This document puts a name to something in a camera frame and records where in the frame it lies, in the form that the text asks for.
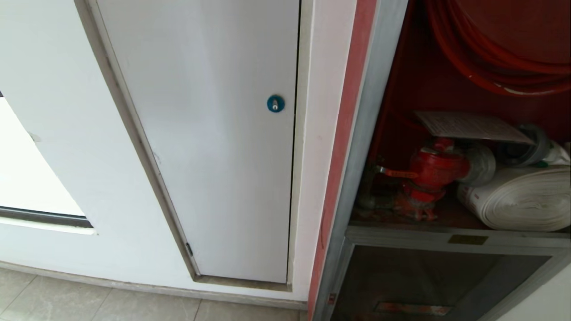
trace tile floor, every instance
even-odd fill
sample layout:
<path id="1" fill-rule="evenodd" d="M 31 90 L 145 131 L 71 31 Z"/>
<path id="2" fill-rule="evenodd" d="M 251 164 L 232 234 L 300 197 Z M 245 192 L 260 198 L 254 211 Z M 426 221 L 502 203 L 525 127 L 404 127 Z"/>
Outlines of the tile floor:
<path id="1" fill-rule="evenodd" d="M 133 292 L 0 268 L 1 321 L 306 321 L 298 310 Z"/>

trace metal cabinet frame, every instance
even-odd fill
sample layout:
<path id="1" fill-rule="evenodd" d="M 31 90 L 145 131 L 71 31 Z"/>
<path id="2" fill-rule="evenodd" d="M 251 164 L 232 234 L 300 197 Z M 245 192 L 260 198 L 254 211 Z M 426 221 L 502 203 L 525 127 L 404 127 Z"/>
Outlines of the metal cabinet frame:
<path id="1" fill-rule="evenodd" d="M 408 1 L 405 0 L 377 1 L 364 78 L 361 82 L 360 97 L 355 111 L 355 123 L 345 160 L 323 273 L 317 291 L 314 321 L 330 319 L 335 306 L 335 294 L 339 293 L 352 251 L 357 245 L 551 256 L 527 281 L 488 311 L 479 321 L 496 320 L 571 262 L 569 234 L 564 233 L 522 233 L 458 228 L 411 231 L 399 230 L 392 226 L 384 228 L 349 226 L 407 5 Z M 488 236 L 488 240 L 483 246 L 448 243 L 451 235 L 458 234 Z"/>
<path id="2" fill-rule="evenodd" d="M 449 242 L 451 237 L 458 235 L 483 236 L 486 241 L 482 245 Z M 571 242 L 569 235 L 565 233 L 524 233 L 460 228 L 432 228 L 430 231 L 421 231 L 397 230 L 395 227 L 350 225 L 345 232 L 338 265 L 329 290 L 329 298 L 339 297 L 355 246 L 478 254 L 550 256 L 545 264 L 500 303 L 489 311 L 482 311 L 485 315 L 478 321 L 497 320 L 571 263 Z M 469 295 L 480 296 L 488 290 L 487 287 L 474 288 Z M 334 304 L 326 304 L 322 320 L 329 320 L 334 308 Z"/>

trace small label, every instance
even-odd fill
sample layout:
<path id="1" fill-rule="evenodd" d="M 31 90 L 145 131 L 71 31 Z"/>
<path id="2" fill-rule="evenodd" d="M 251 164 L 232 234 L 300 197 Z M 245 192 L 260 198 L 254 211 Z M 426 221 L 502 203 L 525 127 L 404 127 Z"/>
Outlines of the small label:
<path id="1" fill-rule="evenodd" d="M 470 244 L 470 245 L 483 245 L 488 240 L 487 236 L 479 235 L 460 235 L 454 234 L 448 240 L 450 244 Z"/>

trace white access door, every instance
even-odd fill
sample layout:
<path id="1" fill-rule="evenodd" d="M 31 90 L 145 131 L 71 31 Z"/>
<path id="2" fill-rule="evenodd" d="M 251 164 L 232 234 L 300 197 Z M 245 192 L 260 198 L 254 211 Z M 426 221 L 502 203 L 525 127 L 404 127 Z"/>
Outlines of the white access door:
<path id="1" fill-rule="evenodd" d="M 97 3 L 200 273 L 285 283 L 299 1 Z"/>

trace door frame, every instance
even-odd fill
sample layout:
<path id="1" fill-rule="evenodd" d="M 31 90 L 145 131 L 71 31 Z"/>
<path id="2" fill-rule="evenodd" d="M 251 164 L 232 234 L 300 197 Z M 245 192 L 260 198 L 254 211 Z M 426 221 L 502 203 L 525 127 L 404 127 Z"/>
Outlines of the door frame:
<path id="1" fill-rule="evenodd" d="M 176 245 L 192 280 L 200 283 L 292 292 L 293 259 L 295 256 L 295 236 L 301 188 L 301 166 L 303 160 L 303 137 L 306 115 L 305 110 L 307 107 L 313 0 L 300 0 L 298 17 L 297 75 L 295 90 L 296 103 L 294 132 L 292 133 L 293 158 L 286 283 L 231 279 L 200 274 L 200 270 L 198 269 L 196 261 L 194 261 L 192 252 L 190 248 L 187 247 L 187 238 L 184 235 L 171 198 L 168 196 L 166 185 L 164 184 L 158 164 L 144 134 L 143 126 L 137 116 L 126 82 L 120 73 L 118 61 L 115 54 L 112 52 L 110 39 L 106 32 L 100 32 L 100 30 L 105 30 L 105 28 L 102 15 L 97 5 L 97 0 L 74 0 L 74 2 L 102 75 L 109 87 L 109 91 L 117 106 L 119 115 L 125 125 L 133 146 L 135 147 L 135 151 L 149 179 L 150 185 L 159 202 L 161 210 L 163 211 L 168 227 L 175 238 Z"/>

